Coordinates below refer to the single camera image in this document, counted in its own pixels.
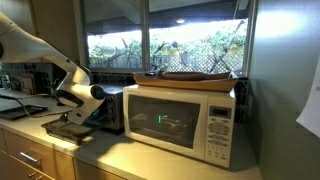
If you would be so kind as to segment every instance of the wall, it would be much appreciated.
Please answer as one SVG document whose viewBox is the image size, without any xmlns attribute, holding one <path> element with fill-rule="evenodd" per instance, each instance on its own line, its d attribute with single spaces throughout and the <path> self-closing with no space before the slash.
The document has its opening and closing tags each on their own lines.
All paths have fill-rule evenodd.
<svg viewBox="0 0 320 180">
<path fill-rule="evenodd" d="M 319 0 L 258 2 L 246 126 L 266 180 L 320 177 L 320 138 L 296 122 L 320 53 L 319 7 Z"/>
</svg>

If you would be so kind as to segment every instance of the window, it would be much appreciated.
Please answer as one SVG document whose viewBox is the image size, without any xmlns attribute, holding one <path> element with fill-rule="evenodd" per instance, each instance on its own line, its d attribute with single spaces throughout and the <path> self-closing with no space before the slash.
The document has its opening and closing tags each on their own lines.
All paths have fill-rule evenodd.
<svg viewBox="0 0 320 180">
<path fill-rule="evenodd" d="M 92 71 L 245 71 L 250 0 L 83 0 Z"/>
</svg>

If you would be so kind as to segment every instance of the microwave keypad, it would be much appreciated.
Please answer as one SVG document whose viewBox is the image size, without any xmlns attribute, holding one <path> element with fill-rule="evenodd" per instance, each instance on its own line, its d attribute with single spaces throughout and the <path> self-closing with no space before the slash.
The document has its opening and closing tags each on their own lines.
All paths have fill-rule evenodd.
<svg viewBox="0 0 320 180">
<path fill-rule="evenodd" d="M 208 117 L 206 161 L 222 166 L 229 166 L 232 123 L 230 119 L 214 116 Z"/>
</svg>

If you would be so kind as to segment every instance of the microwave window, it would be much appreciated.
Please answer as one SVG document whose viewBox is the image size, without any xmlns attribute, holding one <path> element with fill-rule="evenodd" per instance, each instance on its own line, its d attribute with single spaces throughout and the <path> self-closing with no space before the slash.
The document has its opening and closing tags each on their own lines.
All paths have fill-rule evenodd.
<svg viewBox="0 0 320 180">
<path fill-rule="evenodd" d="M 130 131 L 193 148 L 200 104 L 131 95 Z"/>
</svg>

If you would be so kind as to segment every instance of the microwave control panel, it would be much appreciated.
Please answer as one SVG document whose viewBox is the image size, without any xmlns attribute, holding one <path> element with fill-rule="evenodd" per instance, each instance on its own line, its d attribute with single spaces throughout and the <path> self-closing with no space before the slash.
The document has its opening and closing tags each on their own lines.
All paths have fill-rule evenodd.
<svg viewBox="0 0 320 180">
<path fill-rule="evenodd" d="M 204 160 L 229 168 L 233 132 L 232 108 L 209 106 Z"/>
</svg>

